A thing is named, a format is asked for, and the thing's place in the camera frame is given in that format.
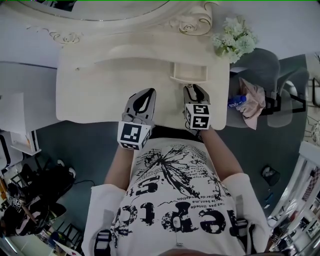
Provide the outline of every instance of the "pink cloth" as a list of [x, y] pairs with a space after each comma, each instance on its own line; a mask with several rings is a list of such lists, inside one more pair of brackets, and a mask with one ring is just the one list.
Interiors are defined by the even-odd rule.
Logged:
[[266, 106], [265, 90], [259, 85], [239, 78], [240, 94], [245, 95], [246, 101], [236, 109], [242, 113], [246, 125], [254, 130], [257, 129], [258, 116]]

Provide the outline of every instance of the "desk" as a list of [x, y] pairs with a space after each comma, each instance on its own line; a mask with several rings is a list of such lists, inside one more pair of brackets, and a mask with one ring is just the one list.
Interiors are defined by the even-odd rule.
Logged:
[[135, 32], [65, 45], [56, 81], [56, 115], [76, 123], [120, 121], [130, 96], [155, 88], [153, 120], [185, 129], [183, 85], [170, 78], [173, 63], [207, 66], [200, 86], [210, 96], [211, 125], [226, 125], [229, 61], [216, 56], [208, 36]]

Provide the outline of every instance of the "blue bottle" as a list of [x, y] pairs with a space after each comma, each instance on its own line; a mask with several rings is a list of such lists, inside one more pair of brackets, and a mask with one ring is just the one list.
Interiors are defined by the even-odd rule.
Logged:
[[240, 106], [247, 100], [245, 95], [236, 95], [233, 98], [228, 99], [228, 108], [235, 108]]

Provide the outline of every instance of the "forearm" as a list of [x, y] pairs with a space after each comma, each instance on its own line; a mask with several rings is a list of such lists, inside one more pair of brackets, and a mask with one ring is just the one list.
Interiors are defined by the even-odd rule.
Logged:
[[104, 184], [113, 184], [119, 189], [126, 191], [130, 182], [130, 172], [133, 159], [133, 150], [118, 146], [110, 169], [106, 174]]
[[243, 173], [236, 157], [215, 130], [210, 127], [208, 130], [201, 130], [200, 134], [221, 181], [231, 175]]

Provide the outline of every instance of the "vanity table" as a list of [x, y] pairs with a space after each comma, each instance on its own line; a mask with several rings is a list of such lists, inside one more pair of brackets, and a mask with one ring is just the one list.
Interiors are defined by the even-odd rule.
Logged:
[[156, 89], [153, 120], [184, 129], [185, 84], [210, 96], [211, 125], [226, 125], [229, 60], [210, 40], [216, 1], [76, 1], [63, 10], [6, 2], [8, 15], [47, 30], [60, 51], [56, 115], [77, 123], [119, 121], [130, 96]]

